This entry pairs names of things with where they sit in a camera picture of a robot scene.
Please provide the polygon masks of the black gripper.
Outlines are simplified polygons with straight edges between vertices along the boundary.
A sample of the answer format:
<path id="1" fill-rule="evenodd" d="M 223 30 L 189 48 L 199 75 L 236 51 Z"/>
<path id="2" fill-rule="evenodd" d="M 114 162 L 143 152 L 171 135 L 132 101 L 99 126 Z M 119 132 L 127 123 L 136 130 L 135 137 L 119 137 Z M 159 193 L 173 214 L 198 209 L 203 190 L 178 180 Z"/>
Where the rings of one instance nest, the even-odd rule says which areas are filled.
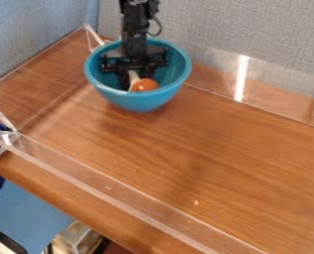
<path id="1" fill-rule="evenodd" d="M 119 47 L 100 55 L 100 70 L 116 74 L 124 91 L 130 87 L 130 70 L 139 71 L 142 77 L 153 79 L 157 68 L 167 64 L 167 49 L 149 46 L 146 35 L 143 30 L 122 30 Z"/>

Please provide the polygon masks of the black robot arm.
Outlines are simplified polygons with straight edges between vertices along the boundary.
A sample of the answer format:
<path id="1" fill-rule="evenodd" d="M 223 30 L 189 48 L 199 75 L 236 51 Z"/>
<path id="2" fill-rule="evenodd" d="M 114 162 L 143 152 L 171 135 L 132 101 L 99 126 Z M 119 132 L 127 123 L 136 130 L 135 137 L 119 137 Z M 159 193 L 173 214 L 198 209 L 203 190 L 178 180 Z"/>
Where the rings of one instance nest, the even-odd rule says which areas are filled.
<path id="1" fill-rule="evenodd" d="M 159 0 L 118 0 L 118 3 L 120 41 L 115 49 L 100 55 L 100 70 L 114 73 L 120 87 L 128 91 L 134 74 L 151 78 L 157 68 L 167 63 L 167 50 L 147 45 L 150 21 L 161 25 L 155 17 Z"/>

